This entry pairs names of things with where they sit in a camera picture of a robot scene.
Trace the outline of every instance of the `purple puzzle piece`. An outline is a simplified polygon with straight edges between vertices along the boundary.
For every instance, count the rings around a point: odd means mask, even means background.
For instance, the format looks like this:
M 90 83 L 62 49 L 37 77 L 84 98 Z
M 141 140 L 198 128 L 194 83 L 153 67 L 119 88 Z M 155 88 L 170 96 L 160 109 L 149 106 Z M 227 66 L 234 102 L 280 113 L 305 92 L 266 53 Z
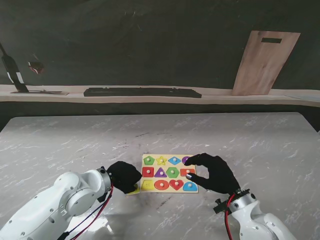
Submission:
M 158 169 L 158 171 L 156 171 L 155 175 L 154 175 L 155 178 L 166 178 L 167 177 L 167 174 L 165 173 L 165 171 L 162 169 L 162 167 L 160 167 Z
M 190 158 L 190 157 L 189 157 L 189 156 L 184 156 L 184 157 L 182 158 L 182 163 L 185 164 L 186 161 L 188 160 L 188 158 Z

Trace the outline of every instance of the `yellow puzzle piece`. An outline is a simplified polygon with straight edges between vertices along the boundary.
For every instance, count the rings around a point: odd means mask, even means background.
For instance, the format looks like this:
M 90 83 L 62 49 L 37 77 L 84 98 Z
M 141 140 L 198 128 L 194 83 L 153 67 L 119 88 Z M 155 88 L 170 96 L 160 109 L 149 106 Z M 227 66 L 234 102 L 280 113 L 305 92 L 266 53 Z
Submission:
M 150 191 L 154 190 L 154 181 L 152 180 L 144 180 L 141 186 L 141 191 Z
M 134 194 L 140 193 L 140 188 L 139 188 L 138 184 L 135 184 L 134 187 L 135 187 L 135 190 L 132 192 L 129 192 L 127 195 L 134 195 Z
M 156 161 L 158 162 L 158 165 L 166 165 L 167 159 L 164 158 L 163 156 L 161 156 L 161 157 L 157 158 Z

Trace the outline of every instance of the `cutting board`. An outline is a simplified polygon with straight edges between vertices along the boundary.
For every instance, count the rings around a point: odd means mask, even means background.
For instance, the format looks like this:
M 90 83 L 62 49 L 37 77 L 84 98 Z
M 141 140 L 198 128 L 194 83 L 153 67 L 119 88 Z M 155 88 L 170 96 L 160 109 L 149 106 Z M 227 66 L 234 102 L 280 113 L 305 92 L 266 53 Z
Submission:
M 232 95 L 267 95 L 299 36 L 297 32 L 252 31 Z

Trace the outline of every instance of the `black gloved hand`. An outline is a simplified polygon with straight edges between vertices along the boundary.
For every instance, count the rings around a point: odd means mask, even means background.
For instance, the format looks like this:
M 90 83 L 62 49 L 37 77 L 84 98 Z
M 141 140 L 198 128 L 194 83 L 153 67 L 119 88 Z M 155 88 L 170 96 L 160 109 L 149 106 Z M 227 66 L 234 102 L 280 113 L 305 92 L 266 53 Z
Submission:
M 192 182 L 205 189 L 230 195 L 232 195 L 237 189 L 240 189 L 239 183 L 228 164 L 219 156 L 211 156 L 206 153 L 197 154 L 189 157 L 184 165 L 203 165 L 208 168 L 209 179 L 198 176 L 194 173 L 188 173 L 188 175 L 191 176 L 190 180 Z
M 112 184 L 123 193 L 128 194 L 136 190 L 135 184 L 141 179 L 141 173 L 131 164 L 117 161 L 106 171 Z

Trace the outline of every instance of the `table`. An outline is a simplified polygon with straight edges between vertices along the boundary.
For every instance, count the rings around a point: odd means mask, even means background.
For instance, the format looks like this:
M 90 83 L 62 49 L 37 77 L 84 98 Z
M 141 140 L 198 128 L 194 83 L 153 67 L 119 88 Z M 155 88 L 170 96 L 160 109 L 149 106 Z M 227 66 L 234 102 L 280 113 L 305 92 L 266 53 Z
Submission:
M 226 160 L 261 210 L 279 217 L 297 239 L 320 239 L 320 136 L 298 113 L 14 118 L 0 133 L 0 226 L 64 172 L 119 160 L 140 170 L 143 154 L 203 152 Z M 203 167 L 197 172 L 208 176 Z M 223 214 L 213 211 L 217 198 L 226 196 L 201 187 L 198 194 L 115 190 L 79 239 L 227 240 Z M 238 223 L 231 218 L 230 225 L 239 239 Z

